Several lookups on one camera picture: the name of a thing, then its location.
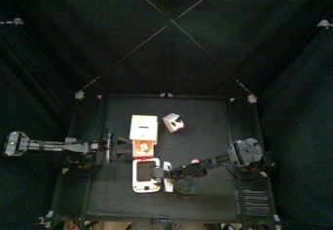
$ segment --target cable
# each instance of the cable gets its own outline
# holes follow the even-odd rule
[[[79,162],[72,161],[72,160],[70,159],[68,156],[67,156],[67,160],[68,160],[68,162],[70,162],[71,164],[79,164]]]
[[[217,164],[218,166],[228,166],[229,164],[228,163],[220,163],[220,164]],[[209,169],[209,168],[213,168],[214,167],[214,165],[213,164],[210,164],[210,165],[206,165],[206,166],[204,166],[201,169],[198,169],[196,172],[193,172],[190,175],[187,175],[183,179],[185,180],[187,180],[187,177],[190,176],[190,185],[189,185],[189,188],[183,191],[183,190],[181,190],[181,189],[178,189],[178,188],[175,188],[174,190],[177,191],[177,192],[179,192],[181,194],[183,194],[183,193],[187,193],[190,190],[191,190],[191,188],[193,188],[193,178],[194,178],[194,176],[196,176],[196,174],[198,174],[201,171],[204,171],[204,170],[206,170],[206,169]]]
[[[175,19],[179,20],[205,0],[200,0]]]

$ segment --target floor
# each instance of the floor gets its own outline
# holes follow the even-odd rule
[[[94,230],[125,230],[126,227],[131,224],[131,222],[101,222],[94,225]],[[241,224],[233,224],[232,225],[236,230],[241,229]],[[191,223],[187,225],[183,224],[183,227],[179,230],[194,230],[194,226]]]

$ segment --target small white object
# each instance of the small white object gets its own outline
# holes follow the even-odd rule
[[[68,172],[68,168],[63,168],[63,173],[67,173]]]
[[[171,170],[171,163],[170,162],[163,163],[163,169],[166,172],[169,172]],[[169,178],[165,178],[165,192],[173,192],[173,182],[171,182],[171,179],[169,179]]]
[[[145,160],[134,160],[133,161],[133,190],[137,193],[153,193],[158,192],[162,188],[159,182],[155,179],[138,181],[138,163],[141,162],[155,162],[155,166],[161,165],[161,159],[151,158]]]
[[[163,118],[166,127],[171,133],[177,132],[179,129],[185,127],[182,120],[179,120],[179,115],[170,113]]]
[[[158,117],[157,116],[131,116],[130,125],[131,140],[153,140],[158,143]]]
[[[150,146],[146,142],[141,144],[141,151],[146,152],[149,150]]]
[[[257,98],[253,94],[250,94],[250,95],[248,96],[248,101],[249,101],[250,103],[256,103],[256,102],[258,101],[258,98]]]
[[[82,100],[85,98],[85,92],[83,91],[78,91],[75,93],[75,98],[79,99],[79,100]]]
[[[47,218],[52,218],[52,217],[54,217],[54,214],[55,214],[55,212],[54,212],[54,211],[48,211],[48,213],[47,213],[46,217],[47,217]]]
[[[200,159],[193,159],[191,164],[200,164],[200,163],[201,163]]]
[[[281,219],[280,219],[280,217],[278,217],[277,214],[273,215],[273,218],[274,218],[274,221],[276,221],[276,222],[280,222],[280,221],[281,221]]]
[[[261,172],[262,177],[266,178],[266,172]]]
[[[170,93],[162,93],[161,97],[173,97],[173,94],[170,94]]]

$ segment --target black fabric wall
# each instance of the black fabric wall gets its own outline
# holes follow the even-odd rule
[[[323,28],[261,99],[262,132],[280,163],[276,204],[289,229],[333,226],[333,30]]]
[[[149,1],[159,11],[147,0],[4,4],[76,91],[102,76],[87,92],[193,96],[245,96],[236,79],[260,95],[333,7],[333,0]]]
[[[0,4],[0,18],[11,19]],[[32,139],[64,140],[74,93],[24,28],[0,25],[0,147],[12,131]],[[38,222],[51,206],[58,156],[0,160],[0,229]]]

